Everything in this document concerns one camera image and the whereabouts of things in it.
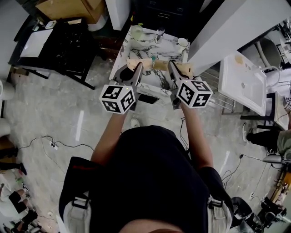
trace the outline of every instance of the white pillar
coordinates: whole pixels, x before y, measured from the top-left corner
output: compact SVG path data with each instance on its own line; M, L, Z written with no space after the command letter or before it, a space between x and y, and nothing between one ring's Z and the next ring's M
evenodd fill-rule
M194 74L290 16L286 0L225 0L190 46L188 62L193 63Z

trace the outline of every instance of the wooden box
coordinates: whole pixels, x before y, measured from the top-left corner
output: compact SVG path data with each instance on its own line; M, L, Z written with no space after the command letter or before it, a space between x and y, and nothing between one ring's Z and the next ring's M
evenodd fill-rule
M105 2L104 0L40 0L36 7L51 20L85 17L88 24L95 24L105 10Z

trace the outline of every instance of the black t-shirt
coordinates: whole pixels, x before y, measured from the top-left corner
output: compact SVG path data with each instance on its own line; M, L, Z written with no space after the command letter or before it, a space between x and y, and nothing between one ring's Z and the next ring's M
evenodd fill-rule
M185 233L207 232L210 194L225 201L232 212L231 199L215 169L196 171L188 159L172 131L157 126L130 129L120 136L106 167L72 158L60 215L75 196L70 186L74 183L76 189L77 179L82 183L80 193L90 191L91 232L117 233L135 219L161 220Z

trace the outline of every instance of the cube with fiducial markers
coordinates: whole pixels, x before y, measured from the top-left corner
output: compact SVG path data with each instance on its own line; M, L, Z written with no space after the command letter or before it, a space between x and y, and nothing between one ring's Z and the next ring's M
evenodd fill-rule
M106 111L125 114L135 102L131 86L104 85L99 100Z
M189 108L206 107L213 91L205 81L183 79L179 83L177 97Z

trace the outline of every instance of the gray floor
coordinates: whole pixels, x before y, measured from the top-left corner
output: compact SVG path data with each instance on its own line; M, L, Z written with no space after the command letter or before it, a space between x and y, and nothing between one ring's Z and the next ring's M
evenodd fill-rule
M28 77L14 75L15 97L6 102L4 110L12 129L11 140L18 147L23 147L36 137L49 135L54 141L62 141L70 146L85 143L95 147L110 118L99 102L99 95L103 85L108 83L113 63L95 59L87 78L90 84L97 86L95 91L57 74L51 74L49 80L33 74ZM84 111L84 118L78 127L81 111ZM226 170L236 169L240 154L259 159L266 155L264 148L243 142L241 131L244 121L238 116L222 116L221 109L211 106L198 112L212 149L215 169L221 175ZM136 111L128 113L124 130L130 127L132 117L138 118L144 126L166 127L180 139L183 114L181 110L173 111L171 105L138 102ZM78 128L80 139L76 141ZM182 135L187 140L185 125ZM56 151L49 141L49 138L37 139L30 147L21 149L19 156L28 172L25 182L31 190L32 203L41 215L39 221L47 231L56 232L55 215L58 213L58 200L70 158L79 156L89 159L92 150L85 146L69 148L59 145ZM274 184L276 174L277 170L270 164L243 157L226 190L231 197L240 196L253 209L257 209L260 199ZM250 200L252 192L256 197ZM53 217L48 215L49 212L53 213Z

